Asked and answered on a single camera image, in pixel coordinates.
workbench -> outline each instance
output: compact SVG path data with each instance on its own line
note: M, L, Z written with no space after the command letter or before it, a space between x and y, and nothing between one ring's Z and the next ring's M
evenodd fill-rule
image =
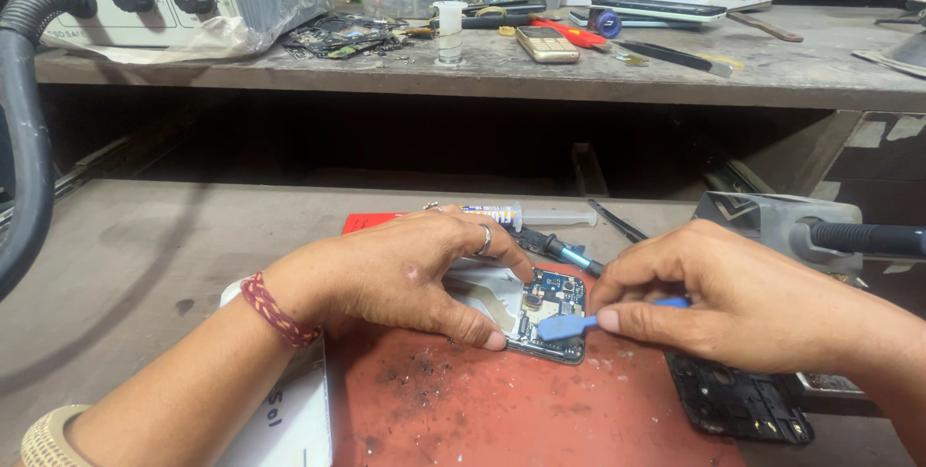
M341 11L361 12L358 4ZM774 6L756 16L805 37L789 43L729 19L701 31L627 27L621 39L648 41L746 64L728 78L653 60L631 68L584 51L574 65L540 65L515 39L494 30L464 30L458 68L434 65L436 41L386 57L296 60L279 43L250 58L154 66L122 65L98 55L46 50L36 58L40 82L289 89L355 93L435 94L596 100L651 104L786 106L858 111L923 112L926 81L852 56L878 51L922 31L921 26L874 25L898 9ZM414 63L396 58L407 55ZM377 62L384 67L377 68Z
M585 204L580 198L562 197L90 181L55 207L51 233L38 260L17 289L0 303L0 342L4 343L0 348L0 414L3 415L0 419L0 465L6 466L15 460L21 434L41 414L65 404L99 400L213 313L218 307L219 294L228 284L268 266L305 243L340 234L348 214L411 211L430 201L492 205L508 204L515 199L536 208L575 209ZM695 210L694 203L684 202L603 199L601 203L653 235L664 234L684 224ZM566 241L584 244L588 256L603 262L613 259L628 246L613 227L602 222L593 228L557 229L557 234ZM660 435L650 431L659 429L656 426L684 426L686 423L674 393L665 389L667 372L660 369L665 363L660 364L657 358L643 359L644 355L661 357L657 350L641 350L632 358L636 362L631 363L626 350L637 349L637 344L597 331L596 339L607 338L608 345L593 348L592 343L606 341L590 340L585 362L573 368L510 351L491 353L465 350L458 345L456 347L461 349L452 351L447 348L446 339L439 335L385 329L373 333L383 342L394 345L439 343L431 350L435 361L452 357L461 362L458 369L453 369L454 374L466 374L468 365L484 367L489 360L499 368L504 368L506 361L519 361L521 366L504 370L511 375L512 386L500 385L500 390L514 389L516 383L531 385L531 380L536 384L537 377L542 378L540 385L548 386L552 393L546 398L538 394L532 401L520 403L531 403L531 410L535 412L549 412L550 419L524 422L530 432L517 441L518 446L526 448L530 444L555 441L562 423L574 424L577 429L579 424L589 425L587 434L585 428L582 429L582 441L562 444L557 455L537 458L525 450L523 462L508 464L597 465L599 462L590 461L600 458L604 451L613 455L608 457L613 459L608 464L623 465L621 460L627 461L641 451L668 448L679 453L680 448L689 447L683 440L657 442L655 438ZM349 344L339 344L336 336L326 344L335 350L351 349ZM362 353L357 350L358 346L353 348L352 358L357 359ZM398 352L404 354L405 349L400 348ZM363 428L363 422L359 422L363 408L345 412L343 406L352 399L356 402L356 397L370 396L370 393L352 391L352 388L364 382L373 385L374 380L369 378L371 375L364 380L362 364L345 363L341 353L330 354L328 361L329 383L335 386L330 395L331 420L336 432L335 465L398 464L395 455L402 448L414 453L409 461L401 462L403 465L431 464L437 458L429 454L437 454L433 451L439 450L440 438L436 444L428 444L434 449L425 449L432 452L418 454L416 447L421 449L422 446L409 434L409 429L418 424L406 423L390 428L389 433L379 428L374 435L373 430ZM607 380L608 390L600 385L585 385L585 379L603 374L596 369L605 369L606 363L610 367L611 362L616 365ZM617 368L626 368L623 378L616 376L620 374ZM661 380L653 385L642 384L638 378L644 370ZM590 404L580 403L591 395L599 400L594 414ZM643 399L642 395L647 403L661 407L662 412L651 415L652 418L644 422L630 421L628 414L613 411L608 414L609 407L623 407L621 404L629 403L625 398ZM483 404L489 408L488 414L517 410L517 407L500 405L496 408L490 398L490 393L473 389L464 403L472 407ZM459 464L478 457L477 453L491 452L492 448L498 448L500 457L509 458L512 453L501 449L506 445L492 442L492 438L505 433L511 435L511 430L494 428L492 418L476 414L476 417L470 414L469 418L464 415L459 421L456 414L446 415L446 420L445 415L437 415L436 421L445 429L460 426L458 447L464 449L455 449L461 451L463 460ZM381 415L367 416L366 422L378 416ZM403 418L402 414L394 417ZM819 415L810 415L809 420L816 428L817 439L805 448L740 442L739 451L746 465L912 465L886 420ZM591 422L596 422L594 429ZM570 431L570 436L578 432ZM434 437L425 434L423 438ZM452 433L443 438L445 444L454 439ZM720 438L704 436L697 439L715 440L709 442L713 444L711 447L728 452L733 447L729 440L724 443L718 442ZM376 458L364 456L367 451L369 455L376 454ZM457 460L456 455L454 452L453 460ZM738 458L729 461L714 456L686 458L690 462L673 465L741 464Z

hand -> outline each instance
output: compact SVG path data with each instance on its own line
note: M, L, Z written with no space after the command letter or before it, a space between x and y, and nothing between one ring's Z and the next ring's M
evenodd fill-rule
M647 304L682 286L691 308ZM909 312L706 220L625 250L591 298L605 330L753 371L850 374L891 353L891 331L923 335Z
M482 249L481 223L492 231L485 255L532 281L527 255L497 222L441 206L299 248L264 271L264 284L290 317L307 324L341 312L500 350L505 341L498 325L441 284L455 260Z

left hand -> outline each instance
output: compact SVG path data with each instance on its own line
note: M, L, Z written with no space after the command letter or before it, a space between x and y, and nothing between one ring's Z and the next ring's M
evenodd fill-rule
M505 340L497 324L441 284L455 260L482 249L481 224L492 232L485 255L533 281L527 255L497 222L450 205L306 245L267 268L264 284L290 317L307 325L344 313L500 350Z

fingernail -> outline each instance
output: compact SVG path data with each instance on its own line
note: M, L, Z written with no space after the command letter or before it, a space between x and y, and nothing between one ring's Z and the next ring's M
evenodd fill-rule
M501 351L504 349L504 344L504 335L498 331L492 331L492 334L489 335L489 340L485 341L482 347L490 351Z
M619 331L619 322L618 322L618 310L617 309L602 309L598 312L598 327L602 330L611 331L616 333Z

red screwdriver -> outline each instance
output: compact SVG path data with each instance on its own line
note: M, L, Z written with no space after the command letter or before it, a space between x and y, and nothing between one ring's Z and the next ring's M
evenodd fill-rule
M585 49L594 49L599 53L611 52L611 44L605 40L605 37L596 35L589 31L583 31L581 29L569 27L565 24L554 22L553 20L547 20L546 18L540 18L538 16L531 18L530 25L552 27L553 29L562 33L563 36L566 37L566 40L570 41L572 45L585 47Z

